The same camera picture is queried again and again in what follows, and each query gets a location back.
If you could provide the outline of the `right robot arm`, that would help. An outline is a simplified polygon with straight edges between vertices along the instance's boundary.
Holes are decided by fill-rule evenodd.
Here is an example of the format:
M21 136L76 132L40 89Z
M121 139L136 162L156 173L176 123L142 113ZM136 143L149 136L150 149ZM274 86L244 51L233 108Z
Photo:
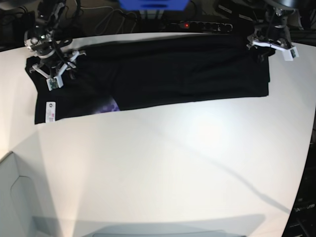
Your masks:
M66 7L64 0L42 0L38 5L35 25L24 36L24 44L39 62L31 66L30 72L37 72L45 78L48 90L62 88L65 71L77 69L76 59L85 55L84 51L73 50L63 53L62 48L71 44L72 39L55 39L62 13Z

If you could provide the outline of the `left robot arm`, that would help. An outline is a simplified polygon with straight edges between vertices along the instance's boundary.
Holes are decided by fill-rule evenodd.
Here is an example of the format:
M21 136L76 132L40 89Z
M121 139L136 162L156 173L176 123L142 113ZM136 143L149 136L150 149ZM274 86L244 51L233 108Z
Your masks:
M299 53L292 44L287 21L296 8L294 4L286 5L281 0L267 0L266 4L264 20L254 24L254 32L247 37L247 47L256 51L258 62L264 62L276 51L282 53L285 61L293 61Z

